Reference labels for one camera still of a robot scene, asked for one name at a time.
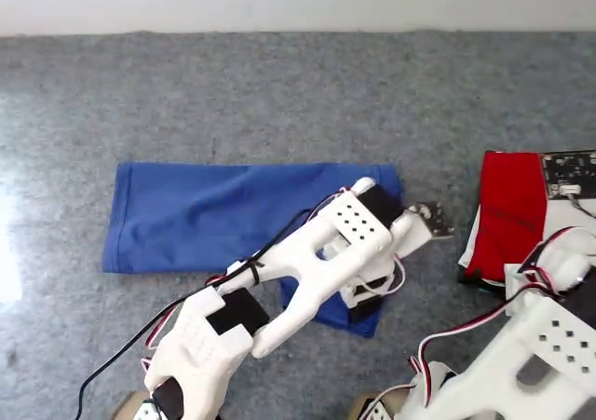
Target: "blue cloth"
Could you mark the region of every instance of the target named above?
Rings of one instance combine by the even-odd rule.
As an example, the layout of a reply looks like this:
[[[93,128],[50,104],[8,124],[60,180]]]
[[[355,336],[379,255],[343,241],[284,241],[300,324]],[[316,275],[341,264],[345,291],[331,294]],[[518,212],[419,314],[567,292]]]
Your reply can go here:
[[[120,164],[103,270],[223,272],[259,250],[298,210],[363,176],[400,196],[391,165]],[[291,283],[282,290],[287,303]],[[333,296],[328,304],[319,314],[329,316],[322,313],[318,320],[364,336],[372,335],[371,326],[374,332],[378,313],[359,323],[366,328],[354,331],[341,297]]]

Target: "floor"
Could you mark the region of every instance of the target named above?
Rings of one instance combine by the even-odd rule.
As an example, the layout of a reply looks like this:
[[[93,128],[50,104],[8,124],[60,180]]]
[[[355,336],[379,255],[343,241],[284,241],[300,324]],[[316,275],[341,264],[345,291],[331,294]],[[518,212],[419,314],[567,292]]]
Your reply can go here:
[[[341,419],[407,382],[430,332],[495,304],[455,282],[482,154],[596,143],[596,34],[129,34],[0,39],[1,419],[72,418],[79,384],[204,277],[100,269],[115,166],[391,162],[456,238],[407,261],[377,336],[311,323],[234,377],[226,420]],[[256,290],[278,307],[275,288]],[[429,350],[463,370],[500,319]],[[109,418],[142,387],[137,347],[88,392]],[[589,406],[577,418],[593,418]]]

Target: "red cloth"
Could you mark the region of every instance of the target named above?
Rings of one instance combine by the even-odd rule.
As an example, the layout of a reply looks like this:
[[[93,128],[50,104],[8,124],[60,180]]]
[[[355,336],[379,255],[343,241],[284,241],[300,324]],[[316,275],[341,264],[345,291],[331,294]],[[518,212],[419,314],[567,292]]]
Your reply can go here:
[[[504,264],[519,264],[542,240],[547,191],[536,153],[484,156],[480,223],[464,276],[504,281]]]

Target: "wire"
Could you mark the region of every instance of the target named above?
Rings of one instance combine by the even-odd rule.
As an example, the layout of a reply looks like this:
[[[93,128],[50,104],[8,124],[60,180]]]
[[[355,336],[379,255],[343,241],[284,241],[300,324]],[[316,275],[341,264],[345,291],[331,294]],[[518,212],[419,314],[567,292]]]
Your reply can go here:
[[[157,336],[162,332],[162,330],[164,330],[164,327],[166,327],[166,324],[173,316],[174,312],[176,311],[176,308],[178,308],[178,305],[174,306],[168,313],[166,313],[164,315],[164,317],[159,321],[157,326],[154,328],[154,330],[151,332],[151,334],[149,334],[149,336],[147,336],[147,339],[145,341],[145,346],[149,350],[155,350],[157,348],[154,345],[154,341],[157,338]]]
[[[381,399],[385,395],[387,395],[389,392],[393,392],[394,390],[399,390],[399,389],[413,389],[414,387],[416,387],[416,385],[397,385],[397,386],[388,387],[387,389],[385,389],[383,392],[381,392],[379,395],[376,396],[376,399],[374,399],[367,406],[366,410],[358,417],[358,420],[366,420],[366,418],[373,411],[373,409],[377,405],[377,403],[379,401],[381,401]]]
[[[579,203],[579,200],[576,198],[575,195],[568,194],[567,197],[569,198],[569,201],[571,201],[571,205],[574,208],[576,208],[580,212],[584,212],[586,215],[588,215],[591,218],[596,218],[596,214],[594,214],[594,213],[590,212],[589,210],[585,209],[584,207],[582,207],[582,205]]]
[[[403,284],[406,283],[406,268],[397,254],[394,254],[394,260],[401,274],[400,283],[398,283],[394,288],[386,291],[378,291],[377,289],[371,287],[368,283],[366,283],[363,278],[359,277],[360,285],[362,285],[362,287],[364,287],[366,291],[370,291],[372,294],[376,294],[377,296],[387,296],[389,294],[394,294],[401,290]]]
[[[480,315],[480,316],[474,318],[473,320],[470,320],[470,321],[468,321],[464,324],[461,324],[457,327],[453,327],[453,328],[446,330],[444,332],[431,334],[421,341],[420,345],[418,346],[417,360],[418,360],[418,363],[421,368],[422,381],[423,381],[423,383],[425,385],[425,389],[426,389],[424,391],[424,405],[425,405],[425,407],[427,407],[428,403],[430,402],[430,395],[432,392],[432,380],[431,380],[431,375],[430,375],[430,369],[428,368],[428,363],[425,360],[425,350],[427,348],[428,343],[430,343],[430,341],[432,341],[433,339],[442,338],[442,337],[446,337],[446,336],[454,336],[456,334],[463,333],[463,332],[469,332],[470,330],[474,330],[475,328],[480,327],[480,325],[484,325],[487,322],[490,322],[491,320],[493,320],[497,316],[499,316],[501,313],[503,313],[505,311],[505,309],[507,308],[507,306],[509,304],[511,304],[515,299],[517,299],[521,294],[523,294],[524,292],[529,291],[529,290],[539,290],[539,291],[543,292],[544,294],[546,294],[548,297],[551,297],[554,299],[557,298],[557,294],[552,292],[546,285],[544,285],[542,283],[538,283],[538,282],[537,283],[529,283],[529,284],[521,287],[519,290],[517,290],[517,292],[515,294],[513,294],[510,298],[508,298],[504,303],[502,303],[501,305],[492,309],[491,311],[488,311],[487,313],[484,313],[483,315]]]
[[[323,201],[325,201],[327,198],[329,198],[329,196],[325,196],[318,204],[321,204]],[[258,250],[257,252],[255,252],[251,258],[249,260],[247,260],[244,264],[242,264],[238,269],[236,269],[235,271],[231,272],[228,275],[223,276],[222,278],[219,278],[217,280],[212,281],[209,284],[204,285],[201,288],[198,288],[196,290],[192,290],[190,292],[188,292],[187,294],[185,294],[182,297],[179,297],[178,299],[176,299],[173,302],[170,302],[168,305],[166,305],[164,308],[162,308],[155,316],[153,316],[151,318],[151,320],[149,322],[147,322],[137,333],[135,333],[134,336],[132,336],[124,345],[122,345],[122,347],[120,347],[120,349],[118,351],[116,351],[112,357],[110,357],[108,360],[106,360],[97,370],[95,370],[90,376],[88,376],[85,381],[83,381],[83,383],[81,384],[81,387],[79,387],[79,391],[78,391],[78,408],[76,411],[76,416],[74,418],[74,420],[80,420],[81,415],[83,414],[83,400],[85,397],[85,389],[87,389],[87,386],[95,379],[97,378],[103,371],[105,371],[108,367],[110,367],[112,364],[114,364],[114,362],[119,359],[122,355],[124,355],[124,353],[129,350],[137,341],[139,341],[139,339],[141,339],[141,337],[146,334],[151,327],[154,326],[154,324],[156,324],[157,322],[159,322],[160,320],[162,320],[165,316],[168,315],[168,313],[170,311],[172,311],[174,308],[176,308],[179,304],[181,304],[182,302],[184,302],[186,299],[188,299],[190,296],[197,294],[199,291],[207,288],[208,286],[212,286],[214,288],[219,287],[220,285],[223,285],[225,282],[228,282],[230,280],[232,280],[233,278],[235,278],[236,276],[242,274],[244,271],[248,270],[251,268],[251,266],[254,266],[255,263],[258,262],[258,260],[263,257],[263,255],[269,251],[276,243],[278,243],[282,238],[284,238],[286,236],[286,234],[290,231],[290,229],[294,226],[294,224],[300,220],[300,218],[302,218],[304,215],[308,214],[310,215],[313,212],[314,209],[302,209],[299,210],[292,218],[291,220],[284,225],[277,234],[275,234],[273,236],[273,238],[271,238],[260,250]]]

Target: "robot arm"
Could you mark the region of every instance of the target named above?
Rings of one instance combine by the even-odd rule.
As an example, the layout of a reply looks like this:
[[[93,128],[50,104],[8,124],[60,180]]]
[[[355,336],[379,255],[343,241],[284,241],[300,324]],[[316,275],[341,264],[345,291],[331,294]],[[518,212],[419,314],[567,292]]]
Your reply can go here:
[[[431,206],[435,213],[423,213],[423,207],[428,205],[404,211],[373,180],[357,181],[258,259],[261,281],[291,276],[299,282],[286,310],[271,321],[247,291],[255,283],[251,272],[189,297],[145,376],[162,410],[144,404],[135,420],[215,418],[231,375],[249,353],[257,359],[267,356],[340,290],[346,302],[353,303],[354,292],[345,288],[353,289],[355,278],[370,281],[369,269],[383,269],[389,286],[395,253],[407,255],[433,237],[452,233],[452,228],[443,228],[436,205]],[[326,245],[338,239],[341,248],[325,255]],[[232,264],[228,276],[240,266]]]
[[[428,379],[416,375],[396,420],[495,420],[496,413],[507,420],[566,420],[596,397],[596,272],[589,257],[560,243],[541,245],[535,261],[548,272],[544,288],[565,297],[558,301],[547,291],[525,290],[531,284],[527,275],[518,272],[519,265],[508,266],[508,300],[515,296],[511,320],[460,375],[429,363]],[[549,371],[528,386],[517,375],[533,356]]]

